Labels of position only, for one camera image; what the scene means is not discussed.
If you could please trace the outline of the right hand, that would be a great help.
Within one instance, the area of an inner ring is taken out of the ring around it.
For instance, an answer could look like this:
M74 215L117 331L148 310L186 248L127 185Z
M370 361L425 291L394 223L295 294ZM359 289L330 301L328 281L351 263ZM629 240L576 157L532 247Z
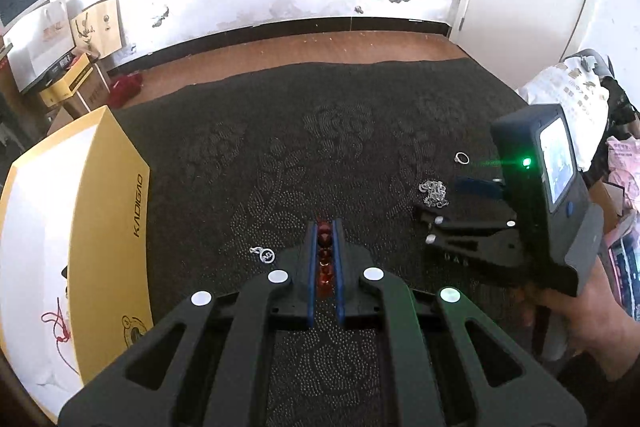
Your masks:
M639 356L639 323L616 303L600 258L594 262L582 293L568 297L533 283L513 291L526 325L535 322L537 307L546 307L566 321L570 342L588 352L609 381L622 378Z

